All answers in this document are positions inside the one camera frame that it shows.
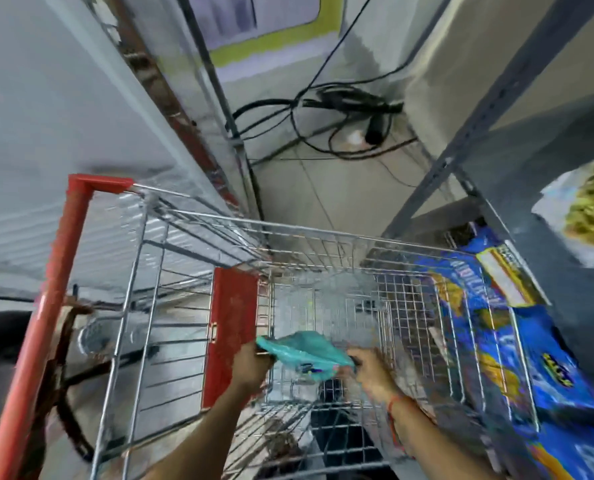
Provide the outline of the person's right forearm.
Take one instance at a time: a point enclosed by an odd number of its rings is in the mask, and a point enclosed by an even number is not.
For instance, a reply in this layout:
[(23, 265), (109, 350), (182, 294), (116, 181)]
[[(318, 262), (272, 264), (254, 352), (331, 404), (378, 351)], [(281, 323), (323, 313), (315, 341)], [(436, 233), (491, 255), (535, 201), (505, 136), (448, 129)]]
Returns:
[(504, 480), (446, 436), (418, 406), (407, 416), (401, 422), (428, 480)]

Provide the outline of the teal snack packet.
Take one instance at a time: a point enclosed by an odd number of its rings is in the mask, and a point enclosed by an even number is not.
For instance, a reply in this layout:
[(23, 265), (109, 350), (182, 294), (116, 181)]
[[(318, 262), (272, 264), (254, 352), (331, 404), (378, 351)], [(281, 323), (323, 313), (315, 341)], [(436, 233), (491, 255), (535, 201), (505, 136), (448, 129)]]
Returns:
[(256, 341), (276, 361), (314, 381), (334, 379), (340, 366), (351, 364), (344, 350), (317, 331), (296, 331), (279, 338), (258, 336)]

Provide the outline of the person's right hand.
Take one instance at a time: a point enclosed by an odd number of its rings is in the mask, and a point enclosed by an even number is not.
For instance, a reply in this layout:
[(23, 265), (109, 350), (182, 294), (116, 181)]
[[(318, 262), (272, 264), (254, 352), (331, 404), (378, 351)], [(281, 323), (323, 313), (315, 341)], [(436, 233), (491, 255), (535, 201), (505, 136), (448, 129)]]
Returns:
[(338, 377), (352, 380), (377, 404), (388, 405), (397, 397), (403, 397), (391, 371), (377, 349), (349, 347), (347, 355), (353, 366), (343, 366)]

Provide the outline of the person's left forearm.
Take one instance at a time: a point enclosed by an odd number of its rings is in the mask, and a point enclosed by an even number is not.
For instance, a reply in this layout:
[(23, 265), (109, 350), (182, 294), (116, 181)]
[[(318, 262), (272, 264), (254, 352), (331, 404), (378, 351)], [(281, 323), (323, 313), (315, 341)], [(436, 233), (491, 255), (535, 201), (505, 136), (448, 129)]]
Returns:
[(142, 480), (221, 480), (239, 417), (260, 388), (232, 383), (192, 433)]

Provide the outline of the red cart seat flap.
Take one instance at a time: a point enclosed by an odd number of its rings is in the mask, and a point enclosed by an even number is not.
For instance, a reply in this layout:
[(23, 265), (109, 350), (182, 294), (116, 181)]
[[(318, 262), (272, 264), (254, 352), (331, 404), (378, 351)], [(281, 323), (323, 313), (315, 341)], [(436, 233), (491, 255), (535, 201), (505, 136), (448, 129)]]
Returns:
[(235, 355), (256, 337), (258, 276), (216, 267), (208, 321), (201, 408), (213, 407), (232, 379)]

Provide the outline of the row of blue snack packets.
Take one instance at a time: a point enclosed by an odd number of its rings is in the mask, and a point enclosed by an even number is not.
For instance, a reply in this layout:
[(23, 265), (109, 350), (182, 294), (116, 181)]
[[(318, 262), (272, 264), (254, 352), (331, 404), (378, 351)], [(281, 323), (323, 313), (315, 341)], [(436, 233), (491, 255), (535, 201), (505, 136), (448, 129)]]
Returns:
[(477, 372), (473, 386), (491, 417), (501, 400), (512, 439), (521, 439), (544, 480), (594, 480), (594, 388), (563, 347), (544, 305), (518, 304), (482, 267), (500, 241), (487, 227), (463, 247), (416, 257), (435, 288), (449, 357)]

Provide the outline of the grey metal shelf rack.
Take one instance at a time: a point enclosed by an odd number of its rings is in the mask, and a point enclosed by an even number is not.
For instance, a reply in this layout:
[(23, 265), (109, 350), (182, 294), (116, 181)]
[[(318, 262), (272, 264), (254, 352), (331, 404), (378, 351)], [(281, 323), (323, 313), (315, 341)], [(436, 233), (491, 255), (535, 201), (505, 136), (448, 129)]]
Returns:
[(532, 213), (541, 190), (594, 160), (594, 0), (451, 0), (405, 92), (433, 163), (383, 237), (453, 175), (544, 293), (594, 386), (594, 269)]

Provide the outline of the white packet of yellow snacks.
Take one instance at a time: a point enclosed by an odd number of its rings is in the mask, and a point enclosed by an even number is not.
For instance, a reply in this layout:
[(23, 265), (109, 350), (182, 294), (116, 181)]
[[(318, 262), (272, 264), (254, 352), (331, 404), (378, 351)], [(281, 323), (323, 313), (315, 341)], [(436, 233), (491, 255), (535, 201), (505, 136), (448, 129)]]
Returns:
[(531, 211), (583, 268), (594, 269), (594, 160), (543, 188)]

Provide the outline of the person's left hand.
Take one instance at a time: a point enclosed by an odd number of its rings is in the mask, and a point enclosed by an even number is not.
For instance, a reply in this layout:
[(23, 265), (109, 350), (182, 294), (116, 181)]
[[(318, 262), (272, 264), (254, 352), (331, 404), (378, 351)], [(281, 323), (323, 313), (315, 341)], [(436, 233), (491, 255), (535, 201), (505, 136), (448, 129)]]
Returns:
[(228, 387), (241, 397), (253, 397), (261, 393), (265, 380), (255, 380), (253, 376), (253, 341), (241, 346), (235, 354), (231, 368), (231, 381)]

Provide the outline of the red thread wristband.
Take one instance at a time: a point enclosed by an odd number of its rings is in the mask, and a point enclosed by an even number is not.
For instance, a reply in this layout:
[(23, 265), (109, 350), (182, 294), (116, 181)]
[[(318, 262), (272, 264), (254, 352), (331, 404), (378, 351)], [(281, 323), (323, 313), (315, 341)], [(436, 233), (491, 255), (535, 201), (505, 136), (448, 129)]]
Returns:
[(405, 423), (401, 422), (401, 418), (408, 417), (407, 414), (415, 409), (417, 409), (416, 403), (403, 393), (395, 394), (387, 404), (387, 419), (392, 443), (398, 451), (413, 460), (416, 458), (404, 429)]

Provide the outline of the steel refrigerator cabinet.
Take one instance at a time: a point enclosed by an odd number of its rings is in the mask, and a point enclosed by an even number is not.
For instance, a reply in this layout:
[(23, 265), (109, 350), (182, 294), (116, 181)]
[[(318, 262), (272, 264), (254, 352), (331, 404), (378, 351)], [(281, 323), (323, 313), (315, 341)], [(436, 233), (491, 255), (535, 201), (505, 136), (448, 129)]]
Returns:
[(263, 220), (242, 130), (190, 1), (81, 1), (226, 204)]

